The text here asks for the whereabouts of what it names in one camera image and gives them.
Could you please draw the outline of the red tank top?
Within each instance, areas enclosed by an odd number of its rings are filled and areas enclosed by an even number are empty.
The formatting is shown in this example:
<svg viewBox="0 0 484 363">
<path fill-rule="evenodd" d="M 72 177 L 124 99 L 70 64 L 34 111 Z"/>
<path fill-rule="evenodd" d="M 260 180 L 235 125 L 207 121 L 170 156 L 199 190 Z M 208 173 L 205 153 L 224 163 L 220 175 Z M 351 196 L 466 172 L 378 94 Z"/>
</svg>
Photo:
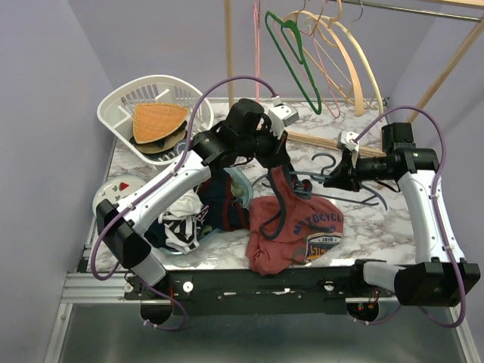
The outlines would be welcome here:
<svg viewBox="0 0 484 363">
<path fill-rule="evenodd" d="M 246 257 L 260 275 L 317 259 L 343 236 L 343 213 L 323 197 L 299 196 L 288 166 L 270 169 L 268 180 L 274 194 L 253 199 L 249 207 Z"/>
</svg>

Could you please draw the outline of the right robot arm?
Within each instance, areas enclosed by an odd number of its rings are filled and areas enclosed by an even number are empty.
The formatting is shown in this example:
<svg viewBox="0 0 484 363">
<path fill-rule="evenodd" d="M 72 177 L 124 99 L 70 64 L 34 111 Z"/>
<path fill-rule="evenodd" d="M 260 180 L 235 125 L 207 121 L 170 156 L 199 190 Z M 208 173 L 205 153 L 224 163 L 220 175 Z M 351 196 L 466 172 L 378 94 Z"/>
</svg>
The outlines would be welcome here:
<svg viewBox="0 0 484 363">
<path fill-rule="evenodd" d="M 480 279 L 479 266 L 467 262 L 450 226 L 438 174 L 441 157 L 416 147 L 409 123 L 381 130 L 384 156 L 360 157 L 358 137 L 342 131 L 340 163 L 324 181 L 326 188 L 360 191 L 363 182 L 393 180 L 407 204 L 415 241 L 415 264 L 364 261 L 348 277 L 349 290 L 365 296 L 375 287 L 394 293 L 404 306 L 456 306 Z"/>
</svg>

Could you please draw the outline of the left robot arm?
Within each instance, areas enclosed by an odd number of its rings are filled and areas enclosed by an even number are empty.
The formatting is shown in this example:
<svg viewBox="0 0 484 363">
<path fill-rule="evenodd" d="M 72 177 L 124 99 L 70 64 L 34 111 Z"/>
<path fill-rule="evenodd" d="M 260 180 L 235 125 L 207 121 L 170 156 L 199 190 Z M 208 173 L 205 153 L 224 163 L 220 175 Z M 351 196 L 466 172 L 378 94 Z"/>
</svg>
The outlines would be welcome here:
<svg viewBox="0 0 484 363">
<path fill-rule="evenodd" d="M 298 119 L 298 111 L 278 98 L 268 109 L 240 99 L 224 121 L 189 139 L 182 155 L 156 178 L 118 203 L 104 199 L 97 205 L 98 242 L 105 243 L 121 266 L 138 276 L 150 298 L 162 297 L 168 287 L 166 270 L 144 239 L 152 222 L 238 157 L 256 159 L 266 169 L 289 163 L 285 129 Z"/>
</svg>

